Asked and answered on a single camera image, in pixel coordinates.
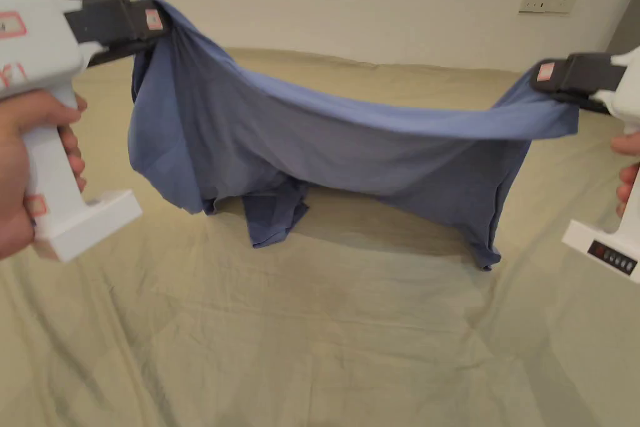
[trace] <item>red sticker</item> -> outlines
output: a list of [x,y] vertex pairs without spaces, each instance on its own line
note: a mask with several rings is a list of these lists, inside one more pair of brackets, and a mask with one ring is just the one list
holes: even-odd
[[27,27],[18,12],[0,12],[0,41],[27,34]]
[[551,79],[551,76],[554,73],[554,68],[556,67],[555,62],[543,63],[540,65],[540,70],[537,73],[537,81],[545,82]]
[[144,11],[146,13],[146,26],[149,27],[149,30],[162,30],[162,20],[160,19],[160,14],[158,10],[149,9]]
[[32,217],[42,217],[49,213],[44,195],[27,195],[24,199],[24,206]]
[[28,80],[23,64],[20,62],[7,63],[0,69],[0,90],[24,83]]

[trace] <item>blue t-shirt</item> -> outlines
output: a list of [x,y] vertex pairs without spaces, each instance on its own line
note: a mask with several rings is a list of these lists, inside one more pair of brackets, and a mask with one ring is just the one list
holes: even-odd
[[531,140],[578,130],[578,107],[533,91],[528,75],[489,110],[443,111],[354,101],[253,73],[158,1],[174,29],[135,58],[131,165],[190,213],[213,214],[222,199],[242,196],[255,247],[287,237],[317,184],[454,226],[490,269]]

